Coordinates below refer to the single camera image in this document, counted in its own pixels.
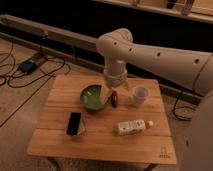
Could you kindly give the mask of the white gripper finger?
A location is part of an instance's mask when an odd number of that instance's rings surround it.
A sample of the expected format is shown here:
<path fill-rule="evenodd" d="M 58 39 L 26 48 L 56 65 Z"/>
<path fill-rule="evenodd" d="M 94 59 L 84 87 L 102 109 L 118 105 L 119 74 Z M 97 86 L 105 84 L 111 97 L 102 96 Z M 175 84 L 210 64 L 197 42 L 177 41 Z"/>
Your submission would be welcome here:
<path fill-rule="evenodd" d="M 130 93 L 130 85 L 128 84 L 128 83 L 124 83 L 123 85 L 122 85 L 122 87 L 124 88 L 124 90 L 125 91 L 127 91 L 128 93 Z"/>
<path fill-rule="evenodd" d="M 109 89 L 107 86 L 102 85 L 100 91 L 100 100 L 102 103 L 106 103 L 108 98 L 111 96 L 112 90 Z"/>

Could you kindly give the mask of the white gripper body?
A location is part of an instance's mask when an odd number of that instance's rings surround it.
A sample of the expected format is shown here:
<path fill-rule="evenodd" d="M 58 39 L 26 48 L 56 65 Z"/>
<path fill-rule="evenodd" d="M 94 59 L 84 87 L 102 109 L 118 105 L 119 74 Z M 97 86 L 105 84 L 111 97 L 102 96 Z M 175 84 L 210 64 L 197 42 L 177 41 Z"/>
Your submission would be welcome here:
<path fill-rule="evenodd" d="M 107 71 L 104 71 L 104 80 L 109 87 L 118 87 L 124 84 L 127 80 L 127 71 L 124 71 L 118 75 L 110 75 Z"/>

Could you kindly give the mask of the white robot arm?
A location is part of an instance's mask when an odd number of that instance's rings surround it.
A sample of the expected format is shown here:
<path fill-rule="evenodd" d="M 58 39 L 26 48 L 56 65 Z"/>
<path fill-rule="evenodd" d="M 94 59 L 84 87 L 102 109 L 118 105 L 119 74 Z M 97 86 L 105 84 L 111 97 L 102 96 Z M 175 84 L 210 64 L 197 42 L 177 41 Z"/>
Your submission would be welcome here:
<path fill-rule="evenodd" d="M 179 171 L 213 171 L 213 53 L 141 45 L 126 28 L 101 35 L 97 52 L 105 58 L 110 87 L 127 79 L 128 63 L 203 97 L 192 118 Z"/>

